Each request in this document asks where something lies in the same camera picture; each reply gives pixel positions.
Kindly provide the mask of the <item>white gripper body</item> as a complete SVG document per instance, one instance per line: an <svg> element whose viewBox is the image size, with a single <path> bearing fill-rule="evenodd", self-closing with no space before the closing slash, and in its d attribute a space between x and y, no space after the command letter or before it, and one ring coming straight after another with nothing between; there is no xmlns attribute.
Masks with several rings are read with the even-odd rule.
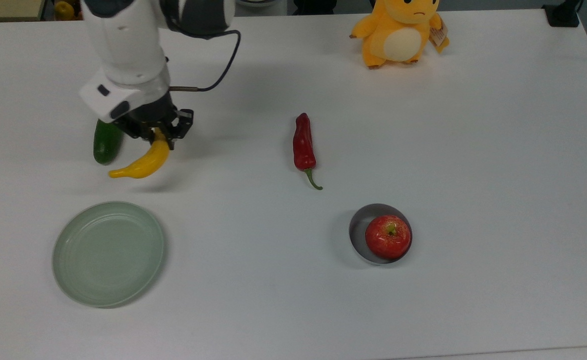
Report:
<svg viewBox="0 0 587 360"><path fill-rule="evenodd" d="M171 77L166 64L135 67L102 64L79 89L79 96L106 123L122 116L162 129L162 120L176 107L170 95Z"/></svg>

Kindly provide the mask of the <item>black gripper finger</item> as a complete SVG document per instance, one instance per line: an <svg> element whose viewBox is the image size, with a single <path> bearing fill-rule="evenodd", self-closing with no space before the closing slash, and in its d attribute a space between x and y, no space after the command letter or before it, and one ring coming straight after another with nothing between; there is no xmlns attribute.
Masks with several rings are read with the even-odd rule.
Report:
<svg viewBox="0 0 587 360"><path fill-rule="evenodd" d="M173 108L161 120L161 132L166 139L168 148L173 151L175 141L183 139L194 123L195 113L191 109Z"/></svg>
<svg viewBox="0 0 587 360"><path fill-rule="evenodd" d="M115 120L115 126L132 139L143 139L152 144L156 139L154 128L131 116L121 116Z"/></svg>

